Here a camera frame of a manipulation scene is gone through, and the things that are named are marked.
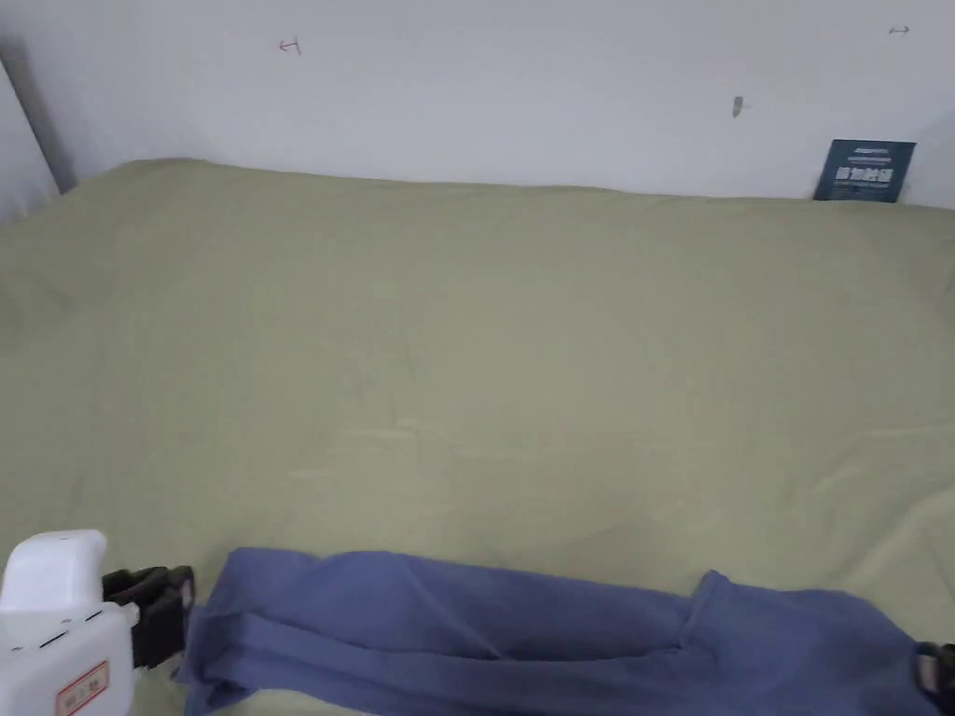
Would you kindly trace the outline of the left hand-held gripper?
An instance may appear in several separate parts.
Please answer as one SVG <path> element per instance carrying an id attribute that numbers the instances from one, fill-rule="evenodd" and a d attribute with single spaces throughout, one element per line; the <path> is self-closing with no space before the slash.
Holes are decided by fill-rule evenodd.
<path id="1" fill-rule="evenodd" d="M 186 649 L 189 566 L 154 567 L 141 608 L 104 597 L 106 536 L 40 533 L 10 554 L 1 587 L 4 715 L 131 715 L 141 669 Z"/>

